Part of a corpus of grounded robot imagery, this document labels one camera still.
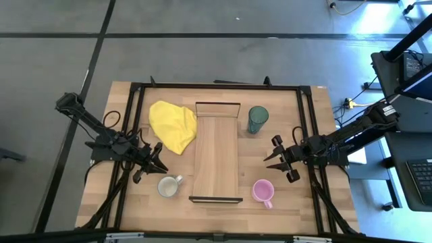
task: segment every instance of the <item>white mug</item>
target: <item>white mug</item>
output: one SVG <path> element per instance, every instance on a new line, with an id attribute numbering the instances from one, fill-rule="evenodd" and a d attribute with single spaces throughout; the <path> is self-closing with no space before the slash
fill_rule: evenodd
<path id="1" fill-rule="evenodd" d="M 183 176 L 179 175 L 174 178 L 167 176 L 157 184 L 157 191 L 163 197 L 169 198 L 174 196 L 178 191 L 178 186 L 183 182 Z"/>

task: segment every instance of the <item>wooden board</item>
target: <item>wooden board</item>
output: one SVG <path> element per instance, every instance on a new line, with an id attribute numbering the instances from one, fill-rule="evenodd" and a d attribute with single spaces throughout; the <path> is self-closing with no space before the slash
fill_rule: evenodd
<path id="1" fill-rule="evenodd" d="M 238 117 L 239 103 L 197 102 L 196 116 L 203 117 Z"/>
<path id="2" fill-rule="evenodd" d="M 194 202 L 218 201 L 215 197 L 237 198 L 237 118 L 198 117 L 195 143 L 192 195 L 209 198 Z"/>
<path id="3" fill-rule="evenodd" d="M 129 82 L 114 82 L 108 96 L 105 113 L 118 110 L 123 114 L 129 93 Z M 325 87 L 312 87 L 315 113 L 320 134 L 335 130 L 331 105 Z M 182 175 L 184 182 L 179 194 L 174 198 L 163 198 L 157 192 L 157 183 L 166 175 L 144 175 L 139 184 L 130 178 L 128 193 L 121 219 L 122 230 L 158 232 L 229 232 L 254 234 L 316 234 L 315 214 L 311 198 L 306 167 L 301 163 L 293 164 L 300 173 L 300 180 L 290 184 L 285 175 L 277 170 L 266 169 L 263 159 L 267 151 L 273 149 L 271 138 L 279 134 L 284 146 L 294 144 L 291 131 L 300 125 L 296 94 L 283 90 L 216 90 L 187 88 L 146 88 L 140 118 L 140 128 L 144 139 L 153 146 L 157 137 L 149 126 L 149 107 L 158 100 L 164 100 L 195 111 L 195 102 L 223 101 L 241 103 L 238 115 L 238 194 L 243 198 L 239 204 L 193 203 L 188 200 L 192 194 L 194 181 L 194 157 L 196 141 L 185 149 L 183 154 L 163 148 L 160 158 L 169 168 L 170 175 Z M 308 114 L 306 99 L 305 113 Z M 260 132 L 252 135 L 247 130 L 248 111 L 255 105 L 265 107 L 269 120 Z M 130 128 L 134 116 L 131 116 Z M 112 124 L 116 117 L 107 120 Z M 312 134 L 310 118 L 308 131 Z M 121 128 L 122 121 L 115 129 Z M 77 226 L 86 223 L 96 212 L 107 195 L 113 163 L 105 162 L 94 167 L 88 175 L 82 202 L 76 221 Z M 344 172 L 338 167 L 327 167 L 327 177 L 331 199 L 345 220 L 358 230 L 356 212 L 352 202 L 350 185 Z M 273 209 L 267 210 L 261 202 L 250 195 L 252 185 L 258 179 L 269 180 L 275 186 L 272 199 Z M 327 220 L 325 207 L 323 220 Z M 116 206 L 111 210 L 109 225 L 113 225 Z"/>

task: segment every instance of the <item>wooden table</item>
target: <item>wooden table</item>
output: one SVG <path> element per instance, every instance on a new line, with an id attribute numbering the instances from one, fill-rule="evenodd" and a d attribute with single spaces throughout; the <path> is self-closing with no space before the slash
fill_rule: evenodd
<path id="1" fill-rule="evenodd" d="M 130 82 L 113 82 L 105 113 L 117 110 L 124 113 L 128 100 Z M 327 89 L 312 88 L 315 113 L 320 134 L 335 130 Z M 189 88 L 146 88 L 140 127 L 146 142 L 153 146 L 159 139 L 149 125 L 149 107 L 156 101 L 185 106 L 195 111 L 195 102 L 241 103 L 238 116 L 238 194 L 244 200 L 239 204 L 193 203 L 188 200 L 194 181 L 195 140 L 183 155 L 163 148 L 160 158 L 169 168 L 168 175 L 182 175 L 184 182 L 180 193 L 174 198 L 163 198 L 157 192 L 157 183 L 166 175 L 144 175 L 139 184 L 128 184 L 128 192 L 121 219 L 122 230 L 156 232 L 226 232 L 245 234 L 316 234 L 317 226 L 311 197 L 307 168 L 302 163 L 293 164 L 300 174 L 300 180 L 289 183 L 284 173 L 266 169 L 263 159 L 273 149 L 271 138 L 279 134 L 283 145 L 294 144 L 292 128 L 300 125 L 296 93 L 286 90 L 232 90 L 232 89 L 189 89 Z M 312 134 L 306 97 L 306 120 L 309 136 Z M 258 134 L 247 130 L 248 111 L 261 105 L 269 111 L 269 119 Z M 107 118 L 107 125 L 117 119 L 115 114 Z M 134 119 L 131 114 L 130 126 Z M 114 127 L 120 130 L 121 122 Z M 86 223 L 96 212 L 107 195 L 113 162 L 102 162 L 88 175 L 76 226 Z M 350 185 L 346 174 L 336 166 L 327 167 L 331 199 L 344 219 L 358 230 L 356 213 L 352 202 Z M 256 202 L 250 195 L 251 186 L 259 179 L 266 179 L 275 186 L 272 199 L 273 209 Z M 113 225 L 116 201 L 111 209 L 109 225 Z M 328 231 L 327 214 L 321 202 L 325 229 Z"/>

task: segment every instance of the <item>green cup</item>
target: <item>green cup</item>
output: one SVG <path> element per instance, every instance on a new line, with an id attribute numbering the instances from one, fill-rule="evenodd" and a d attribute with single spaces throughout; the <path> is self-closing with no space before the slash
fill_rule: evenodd
<path id="1" fill-rule="evenodd" d="M 256 134 L 268 119 L 269 112 L 264 107 L 252 107 L 249 110 L 248 132 Z"/>

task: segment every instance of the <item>computer monitor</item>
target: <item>computer monitor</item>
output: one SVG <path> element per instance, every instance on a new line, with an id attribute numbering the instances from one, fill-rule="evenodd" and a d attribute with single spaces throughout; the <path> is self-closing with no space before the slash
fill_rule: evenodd
<path id="1" fill-rule="evenodd" d="M 406 53 L 401 58 L 400 85 L 395 93 L 432 104 L 432 63 L 422 68 L 422 63 L 415 64 Z"/>

